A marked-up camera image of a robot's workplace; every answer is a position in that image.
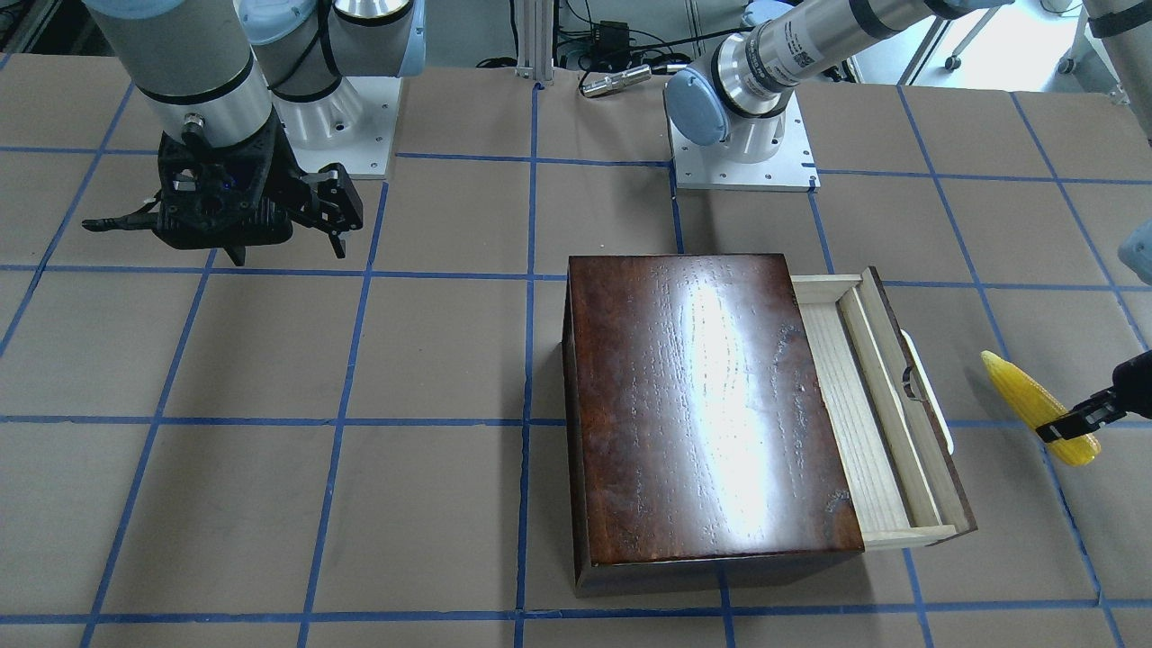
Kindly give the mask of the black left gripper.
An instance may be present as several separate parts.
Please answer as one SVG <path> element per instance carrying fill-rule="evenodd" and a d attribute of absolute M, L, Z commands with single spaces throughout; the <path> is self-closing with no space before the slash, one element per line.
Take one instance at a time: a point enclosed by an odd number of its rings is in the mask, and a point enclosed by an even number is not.
<path fill-rule="evenodd" d="M 1115 366 L 1111 372 L 1111 389 L 1092 394 L 1069 413 L 1036 427 L 1039 438 L 1046 444 L 1077 439 L 1124 419 L 1126 414 L 1151 419 L 1151 356 L 1147 351 Z"/>

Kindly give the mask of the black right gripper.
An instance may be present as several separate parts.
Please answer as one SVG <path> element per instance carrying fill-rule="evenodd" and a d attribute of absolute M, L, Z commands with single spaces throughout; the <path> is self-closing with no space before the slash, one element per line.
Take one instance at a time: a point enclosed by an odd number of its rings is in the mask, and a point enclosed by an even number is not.
<path fill-rule="evenodd" d="M 223 248 L 235 268 L 247 247 L 281 244 L 293 226 L 328 238 L 348 257 L 349 232 L 363 226 L 363 201 L 343 165 L 306 173 L 293 155 L 285 125 L 272 116 L 251 137 L 207 148 L 165 134 L 157 148 L 159 205 L 149 229 L 176 249 Z"/>

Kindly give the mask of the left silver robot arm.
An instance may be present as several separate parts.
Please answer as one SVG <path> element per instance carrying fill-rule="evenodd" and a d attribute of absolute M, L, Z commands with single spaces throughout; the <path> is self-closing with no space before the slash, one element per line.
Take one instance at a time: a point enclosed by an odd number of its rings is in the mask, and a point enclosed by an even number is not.
<path fill-rule="evenodd" d="M 726 33 L 703 61 L 676 71 L 665 90 L 670 127 L 697 146 L 717 146 L 741 125 L 773 120 L 796 86 L 877 42 L 925 18 L 953 21 L 991 12 L 996 1 L 804 1 L 785 13 Z M 1111 386 L 1073 409 L 1020 370 L 985 360 L 996 390 L 1049 446 L 1096 432 L 1129 414 L 1149 419 L 1149 354 L 1115 366 Z"/>

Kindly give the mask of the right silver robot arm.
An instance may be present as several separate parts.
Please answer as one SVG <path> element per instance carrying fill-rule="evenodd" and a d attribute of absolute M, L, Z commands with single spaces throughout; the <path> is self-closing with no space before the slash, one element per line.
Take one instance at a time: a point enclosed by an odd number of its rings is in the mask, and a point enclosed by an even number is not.
<path fill-rule="evenodd" d="M 338 258 L 364 226 L 342 158 L 304 150 L 370 140 L 378 114 L 353 81 L 415 77 L 427 63 L 423 1 L 89 1 L 104 39 L 162 127 L 156 196 L 88 232 L 144 229 L 177 250 L 248 248 L 293 229 Z"/>

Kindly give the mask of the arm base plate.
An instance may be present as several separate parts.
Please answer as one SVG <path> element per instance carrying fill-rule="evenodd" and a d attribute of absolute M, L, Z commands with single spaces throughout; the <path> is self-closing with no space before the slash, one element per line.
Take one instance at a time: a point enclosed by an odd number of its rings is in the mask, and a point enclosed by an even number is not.
<path fill-rule="evenodd" d="M 318 172 L 340 163 L 353 179 L 387 179 L 403 85 L 397 77 L 346 77 L 318 100 L 275 97 L 276 115 L 301 168 Z"/>
<path fill-rule="evenodd" d="M 728 140 L 698 145 L 668 121 L 676 188 L 814 193 L 820 181 L 799 101 L 782 95 L 783 112 L 770 119 L 732 119 Z"/>

